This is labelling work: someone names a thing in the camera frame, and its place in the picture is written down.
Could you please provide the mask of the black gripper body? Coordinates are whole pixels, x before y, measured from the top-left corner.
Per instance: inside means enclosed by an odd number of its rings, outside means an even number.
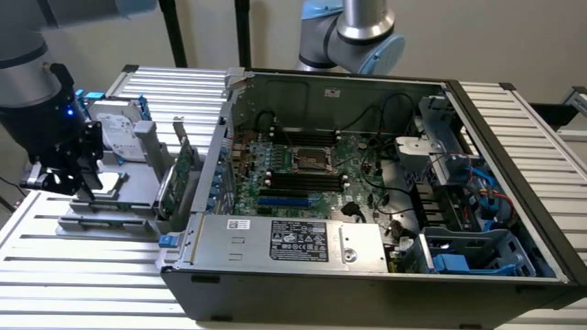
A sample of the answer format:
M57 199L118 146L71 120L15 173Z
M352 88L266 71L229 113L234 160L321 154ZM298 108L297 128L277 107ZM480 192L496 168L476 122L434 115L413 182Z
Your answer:
M21 108L2 108L2 124L17 143L33 157L51 157L59 152L85 154L87 123L75 104L75 81L61 63L50 65L61 91L49 100Z

